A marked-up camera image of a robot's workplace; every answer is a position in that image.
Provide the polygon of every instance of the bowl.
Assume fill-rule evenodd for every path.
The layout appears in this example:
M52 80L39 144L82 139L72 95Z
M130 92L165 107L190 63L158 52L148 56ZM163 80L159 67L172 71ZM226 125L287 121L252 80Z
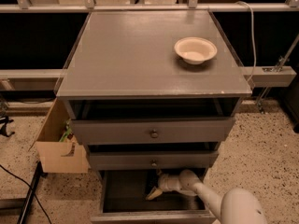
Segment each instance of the bowl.
M216 46L200 37L186 37L175 45L175 51L186 63L200 64L217 54Z

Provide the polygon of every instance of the speckled floor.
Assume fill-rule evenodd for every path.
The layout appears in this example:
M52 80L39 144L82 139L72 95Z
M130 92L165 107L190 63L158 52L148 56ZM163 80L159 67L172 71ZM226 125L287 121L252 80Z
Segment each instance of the speckled floor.
M205 182L219 194L240 187L261 201L269 224L299 223L299 134L277 101L265 103L264 115L252 101L236 114L220 156L206 174ZM0 137L0 163L30 182L38 156L34 143L45 116L42 112L11 114L16 134ZM27 187L0 170L0 199L24 197ZM52 223L91 223L97 215L101 185L95 172L84 175L49 174L36 192ZM28 223L48 223L34 201ZM0 223L17 223L18 216L0 217Z

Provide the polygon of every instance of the gray tabletop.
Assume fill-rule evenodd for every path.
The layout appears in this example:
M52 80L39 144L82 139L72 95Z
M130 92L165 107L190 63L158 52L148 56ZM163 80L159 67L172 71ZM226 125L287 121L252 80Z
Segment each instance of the gray tabletop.
M202 65L174 51L184 37L212 41L218 53ZM241 97L251 89L207 11L93 13L57 96Z

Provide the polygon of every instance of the robotic hand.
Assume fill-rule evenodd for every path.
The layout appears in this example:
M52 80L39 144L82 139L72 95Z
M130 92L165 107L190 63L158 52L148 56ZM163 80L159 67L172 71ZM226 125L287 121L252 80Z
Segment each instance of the robotic hand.
M147 200L167 191L197 195L221 224L267 224L260 202L249 191L231 189L222 198L191 170L184 170L179 175L160 174L158 188L151 191Z

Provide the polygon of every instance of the gray cabinet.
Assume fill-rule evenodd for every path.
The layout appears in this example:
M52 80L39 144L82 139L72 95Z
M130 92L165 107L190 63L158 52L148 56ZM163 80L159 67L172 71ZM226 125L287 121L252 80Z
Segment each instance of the gray cabinet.
M217 56L183 62L175 43L203 37ZM94 12L57 96L103 177L93 223L212 223L198 198L145 200L156 169L193 169L202 179L251 89L216 27L200 10Z

